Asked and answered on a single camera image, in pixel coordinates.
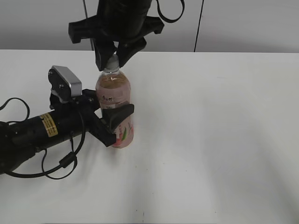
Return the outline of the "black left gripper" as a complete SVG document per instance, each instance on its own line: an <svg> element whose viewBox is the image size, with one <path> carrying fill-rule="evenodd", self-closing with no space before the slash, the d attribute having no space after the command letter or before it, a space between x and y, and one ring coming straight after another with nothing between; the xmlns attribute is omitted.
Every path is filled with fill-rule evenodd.
<svg viewBox="0 0 299 224"><path fill-rule="evenodd" d="M51 140L53 145L89 132L106 147L116 142L114 130L134 113L134 105L126 104L113 109L102 109L100 119L95 111L100 108L96 90L84 89L82 95L67 103L61 103L58 97L50 95L50 112L58 135Z"/></svg>

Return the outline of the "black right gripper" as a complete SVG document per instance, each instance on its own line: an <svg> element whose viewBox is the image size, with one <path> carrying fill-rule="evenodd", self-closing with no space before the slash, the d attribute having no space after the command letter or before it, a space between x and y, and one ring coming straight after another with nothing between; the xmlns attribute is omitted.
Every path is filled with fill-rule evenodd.
<svg viewBox="0 0 299 224"><path fill-rule="evenodd" d="M96 15L71 22L68 34L72 43L92 38L95 62L103 71L114 54L114 42L118 42L116 54L119 67L123 67L136 53L146 47L145 36L160 34L164 23L159 17L147 16L150 0L100 0Z"/></svg>

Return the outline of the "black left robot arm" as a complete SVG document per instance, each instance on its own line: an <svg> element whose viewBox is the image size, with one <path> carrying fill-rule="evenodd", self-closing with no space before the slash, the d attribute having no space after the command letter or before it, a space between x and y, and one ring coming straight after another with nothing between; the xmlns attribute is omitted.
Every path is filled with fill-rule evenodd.
<svg viewBox="0 0 299 224"><path fill-rule="evenodd" d="M81 150L86 133L90 133L105 146L116 143L117 126L134 113L134 105L125 103L114 109L103 109L99 118L95 111L100 104L94 90L85 89L82 95L73 97L65 103L51 94L51 111L36 117L26 117L23 121L0 123L0 172L17 178L37 178L68 167L77 166L77 154ZM37 174L18 174L14 172L22 163L36 153L80 135L77 149L72 149L59 164Z"/></svg>

